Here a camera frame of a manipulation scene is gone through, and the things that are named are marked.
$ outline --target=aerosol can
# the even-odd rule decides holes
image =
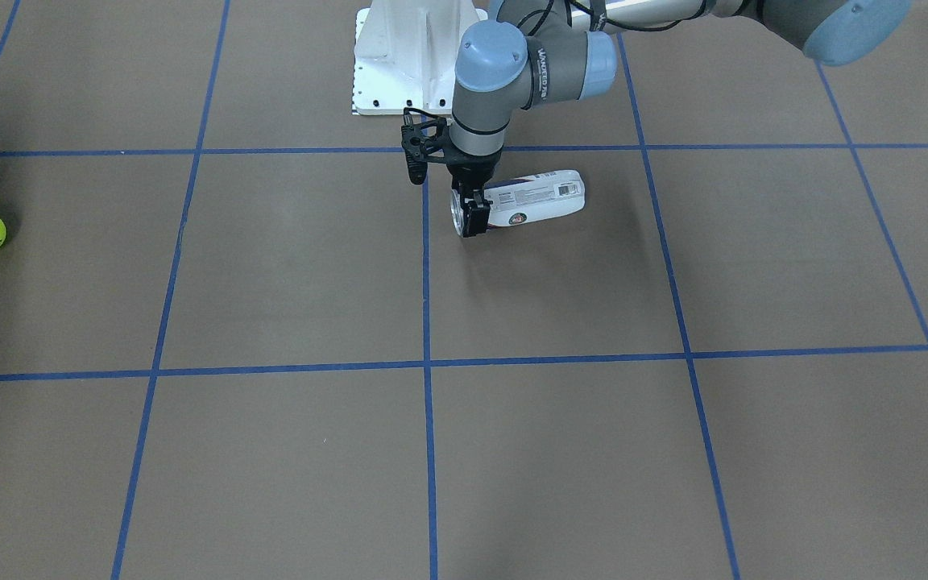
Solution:
[[[457,234],[463,235],[460,196],[450,195]],[[586,184],[573,169],[537,173],[486,186],[489,227],[508,228],[575,213],[586,205]]]

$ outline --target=light blue joint cap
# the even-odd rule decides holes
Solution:
[[[618,55],[615,43],[605,32],[587,32],[586,77],[582,80],[579,100],[603,95],[615,82],[618,74]]]
[[[827,66],[854,62],[900,26],[912,0],[851,0],[824,19],[804,43],[804,56]]]
[[[469,91],[489,93],[511,84],[528,63],[528,43],[509,23],[472,23],[457,51],[457,82]]]
[[[500,7],[503,0],[489,0],[489,19],[495,21],[496,16],[500,15]]]

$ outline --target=blue grid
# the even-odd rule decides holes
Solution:
[[[15,16],[18,14],[21,0],[14,0],[10,10],[10,15],[6,20],[5,26],[0,38],[0,58],[3,49],[10,37],[10,31],[14,26]],[[719,523],[721,524],[723,535],[725,536],[726,548],[728,551],[729,562],[732,576],[735,580],[740,579],[740,565],[735,550],[732,531],[729,526],[728,516],[725,507],[725,496],[723,493],[721,478],[719,477],[717,463],[715,463],[714,450],[711,445],[711,430],[708,427],[706,410],[704,410],[703,401],[700,396],[699,382],[696,372],[696,360],[704,359],[725,359],[725,358],[757,358],[757,357],[789,357],[789,356],[840,356],[853,354],[876,354],[876,353],[909,353],[909,352],[928,352],[928,323],[926,322],[921,305],[918,303],[916,293],[914,293],[912,283],[903,267],[897,246],[893,236],[884,220],[881,212],[880,203],[876,200],[876,195],[872,191],[872,185],[868,179],[864,165],[858,155],[858,150],[862,148],[907,148],[907,150],[923,150],[928,148],[928,143],[855,143],[851,139],[850,130],[843,120],[843,114],[840,113],[839,103],[833,94],[832,88],[827,80],[825,70],[821,65],[815,65],[818,69],[818,78],[824,85],[826,93],[833,107],[833,113],[840,129],[843,132],[845,143],[706,143],[706,144],[686,144],[686,143],[646,143],[642,122],[640,120],[640,107],[636,99],[636,91],[630,73],[628,59],[625,52],[625,43],[621,36],[616,37],[621,52],[623,73],[625,73],[626,82],[629,89],[629,98],[632,106],[633,121],[635,123],[638,143],[620,144],[619,146],[514,146],[505,147],[506,151],[639,151],[642,161],[644,161],[645,173],[649,195],[651,195],[652,207],[654,208],[655,221],[658,228],[658,234],[661,244],[661,252],[665,261],[668,282],[673,295],[673,307],[675,309],[675,318],[677,318],[678,330],[680,330],[682,352],[663,352],[663,353],[633,353],[621,355],[588,355],[588,356],[548,356],[548,357],[504,357],[504,358],[471,358],[471,359],[433,359],[431,356],[431,324],[430,324],[430,278],[429,278],[429,191],[427,181],[423,186],[422,192],[422,220],[423,220],[423,339],[424,339],[424,357],[422,360],[401,360],[401,361],[375,361],[375,362],[350,362],[350,363],[331,363],[331,364],[288,364],[287,366],[260,366],[260,367],[189,367],[189,368],[161,368],[161,359],[167,333],[167,324],[169,321],[171,301],[173,300],[174,288],[176,287],[177,268],[180,264],[181,257],[181,239],[183,238],[184,227],[188,221],[188,211],[192,202],[192,195],[195,192],[196,177],[198,175],[199,162],[203,155],[295,155],[295,154],[346,154],[346,153],[382,153],[382,154],[399,154],[398,147],[259,147],[259,148],[207,148],[203,147],[206,135],[206,125],[209,121],[210,102],[213,99],[213,87],[217,81],[218,66],[220,66],[222,49],[224,48],[224,37],[227,29],[228,14],[230,11],[231,0],[225,0],[224,10],[222,10],[220,26],[217,31],[217,44],[213,54],[213,66],[210,69],[209,81],[207,81],[206,95],[204,97],[202,115],[200,118],[199,133],[194,148],[152,148],[147,150],[70,150],[70,151],[0,151],[0,158],[7,157],[110,157],[111,155],[191,155],[193,158],[190,175],[188,175],[188,187],[185,191],[184,206],[181,210],[180,224],[177,228],[176,246],[171,262],[170,276],[167,284],[166,297],[163,304],[163,311],[159,319],[159,331],[157,342],[155,343],[155,353],[152,359],[151,368],[136,368],[136,370],[120,371],[58,371],[58,372],[28,372],[24,374],[2,374],[2,381],[60,381],[60,379],[121,379],[121,378],[148,378],[147,392],[143,405],[143,415],[139,425],[139,439],[137,440],[135,454],[132,462],[132,469],[126,493],[124,512],[122,512],[121,526],[119,526],[117,551],[114,555],[113,572],[111,579],[118,580],[121,577],[122,561],[124,561],[124,551],[126,547],[126,535],[131,521],[131,514],[134,507],[137,485],[139,485],[139,470],[141,467],[141,458],[147,436],[148,426],[150,426],[152,400],[155,394],[155,385],[158,378],[161,377],[183,377],[183,375],[253,375],[253,374],[291,374],[292,372],[324,372],[324,371],[371,371],[371,370],[389,370],[389,368],[422,368],[424,372],[424,399],[425,399],[425,425],[426,425],[426,449],[427,449],[427,470],[428,470],[428,515],[429,515],[429,566],[431,580],[438,578],[438,539],[437,539],[437,518],[436,518],[436,456],[434,440],[434,423],[433,423],[433,405],[432,400],[432,368],[438,367],[490,367],[490,366],[515,366],[516,364],[574,364],[574,363],[634,363],[635,361],[652,361],[652,360],[684,360],[688,368],[690,384],[696,403],[697,415],[700,421],[700,429],[703,437],[704,452],[712,486],[715,489],[715,502],[718,504]],[[861,176],[862,184],[872,203],[873,212],[876,214],[877,223],[880,230],[883,231],[888,249],[894,259],[898,274],[901,276],[906,293],[912,301],[914,312],[916,313],[918,324],[923,330],[926,339],[925,344],[913,345],[876,345],[876,346],[829,346],[829,348],[814,349],[763,349],[763,350],[740,350],[740,351],[694,351],[690,346],[689,334],[686,331],[684,315],[682,315],[682,301],[680,291],[678,291],[677,281],[675,280],[673,261],[668,250],[667,235],[665,232],[664,219],[661,214],[657,189],[654,183],[654,172],[649,160],[650,151],[709,151],[709,150],[818,150],[818,148],[836,148],[836,150],[847,150],[851,153]]]

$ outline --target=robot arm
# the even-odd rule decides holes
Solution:
[[[605,93],[618,69],[609,32],[662,31],[708,14],[743,15],[809,58],[839,66],[883,43],[909,9],[910,0],[492,0],[489,21],[461,38],[452,122],[419,124],[412,115],[424,111],[403,111],[410,180],[422,183],[428,162],[448,166],[461,235],[483,234],[485,184],[513,111]]]

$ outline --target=black object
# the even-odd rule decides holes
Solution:
[[[423,114],[428,121],[415,122],[413,114]],[[501,151],[492,155],[471,155],[459,150],[446,130],[446,120],[406,107],[403,126],[400,128],[401,146],[406,155],[406,172],[410,183],[423,184],[428,175],[429,163],[441,163],[453,176],[454,195],[461,209],[461,236],[485,234],[489,227],[489,201],[486,201],[486,183],[493,179]]]

